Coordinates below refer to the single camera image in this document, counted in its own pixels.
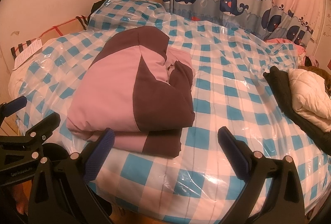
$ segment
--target dark brown fabric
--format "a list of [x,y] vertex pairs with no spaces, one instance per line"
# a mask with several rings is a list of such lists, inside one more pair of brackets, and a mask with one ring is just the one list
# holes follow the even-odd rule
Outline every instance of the dark brown fabric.
[[156,80],[143,57],[133,88],[133,113],[140,131],[190,127],[195,118],[182,92]]
[[143,26],[133,30],[136,30],[139,34],[139,45],[160,54],[164,60],[167,60],[168,35],[151,26]]
[[130,30],[125,30],[115,34],[110,38],[101,52],[95,57],[90,67],[97,61],[136,45],[142,45],[158,54],[167,60],[167,48],[169,37],[156,27],[142,26]]
[[179,61],[175,62],[174,67],[175,69],[171,72],[169,77],[169,84],[183,94],[183,97],[193,113],[193,101],[191,95],[191,87],[193,83],[192,69]]
[[181,151],[180,137],[182,129],[166,131],[150,131],[142,153],[175,158]]
[[305,66],[307,66],[307,67],[312,66],[312,61],[310,60],[310,58],[308,56],[306,56],[306,58],[305,58]]

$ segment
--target metal pivot pin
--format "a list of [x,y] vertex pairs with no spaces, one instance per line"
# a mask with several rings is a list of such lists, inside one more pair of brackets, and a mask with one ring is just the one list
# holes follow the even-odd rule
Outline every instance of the metal pivot pin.
[[74,152],[70,155],[70,159],[72,159],[72,160],[75,160],[75,159],[78,159],[78,158],[79,158],[79,153],[77,153],[77,152]]
[[286,157],[285,157],[285,160],[286,160],[287,162],[290,162],[290,163],[293,161],[293,159],[292,159],[291,156],[286,156]]
[[38,152],[33,152],[32,154],[31,154],[31,157],[33,158],[33,159],[37,159],[38,157],[39,157],[39,153]]
[[47,157],[43,157],[43,158],[41,158],[40,163],[44,164],[44,163],[46,163],[46,162],[47,162]]
[[257,159],[261,159],[263,157],[263,154],[260,151],[255,151],[254,157],[256,157]]

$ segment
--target plastic wrap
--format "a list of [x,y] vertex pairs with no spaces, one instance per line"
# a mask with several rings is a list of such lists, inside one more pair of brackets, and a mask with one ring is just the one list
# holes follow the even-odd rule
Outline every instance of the plastic wrap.
[[[80,152],[86,141],[66,128],[72,95],[109,38],[143,25],[159,28],[170,37],[169,45],[191,54],[196,119],[193,127],[183,129],[181,152],[174,159],[112,149],[90,184],[94,191],[160,220],[218,223],[244,186],[217,142],[217,130],[227,126],[252,151],[277,159],[291,155],[306,210],[311,209],[330,182],[327,155],[284,116],[263,78],[273,65],[280,70],[297,66],[293,45],[266,45],[242,29],[190,21],[167,13],[158,3],[107,0],[92,15],[87,31],[68,34],[44,47],[22,79],[19,95],[27,97],[28,105],[18,113],[19,129],[24,133],[55,111],[61,124],[48,141],[69,153]],[[260,210],[270,183],[267,179],[253,213]]]

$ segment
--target clothing pile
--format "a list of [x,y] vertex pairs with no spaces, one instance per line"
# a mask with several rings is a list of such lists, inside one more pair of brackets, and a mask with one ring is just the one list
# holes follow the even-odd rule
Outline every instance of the clothing pile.
[[67,114],[67,128],[94,141],[107,128],[114,147],[163,157],[181,151],[182,128],[195,119],[189,53],[168,46],[156,27],[109,39],[85,73]]
[[318,69],[280,71],[276,66],[264,73],[279,108],[328,155],[331,154],[331,99]]

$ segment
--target wooden floor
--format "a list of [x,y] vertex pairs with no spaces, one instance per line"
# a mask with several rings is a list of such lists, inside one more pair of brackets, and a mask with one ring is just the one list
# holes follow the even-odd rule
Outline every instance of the wooden floor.
[[[31,181],[23,183],[24,193],[30,197]],[[113,206],[113,213],[110,216],[114,224],[163,224],[148,217],[133,213],[128,210],[123,210],[117,206]]]

